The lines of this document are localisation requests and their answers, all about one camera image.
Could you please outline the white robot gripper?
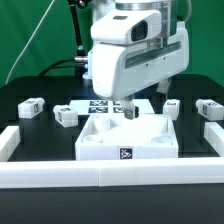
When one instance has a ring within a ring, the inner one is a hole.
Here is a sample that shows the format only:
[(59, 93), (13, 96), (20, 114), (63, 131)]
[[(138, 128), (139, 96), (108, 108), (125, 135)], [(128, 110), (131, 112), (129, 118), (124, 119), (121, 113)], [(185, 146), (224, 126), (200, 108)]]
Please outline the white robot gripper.
[(133, 120), (139, 116), (139, 108), (129, 95), (159, 81), (157, 91), (167, 94), (172, 83), (169, 77), (184, 71), (188, 62), (185, 27), (179, 27), (160, 49), (151, 50), (148, 41), (129, 46), (97, 44), (92, 54), (93, 89), (100, 98), (121, 99), (124, 117)]

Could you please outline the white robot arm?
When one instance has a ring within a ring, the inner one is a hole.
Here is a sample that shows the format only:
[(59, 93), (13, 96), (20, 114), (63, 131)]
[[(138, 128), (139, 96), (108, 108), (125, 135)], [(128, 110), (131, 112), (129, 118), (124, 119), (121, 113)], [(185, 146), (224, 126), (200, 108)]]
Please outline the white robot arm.
[(133, 94), (184, 71), (189, 63), (178, 0), (115, 0), (91, 27), (92, 82), (96, 95), (118, 101), (127, 119), (138, 117)]

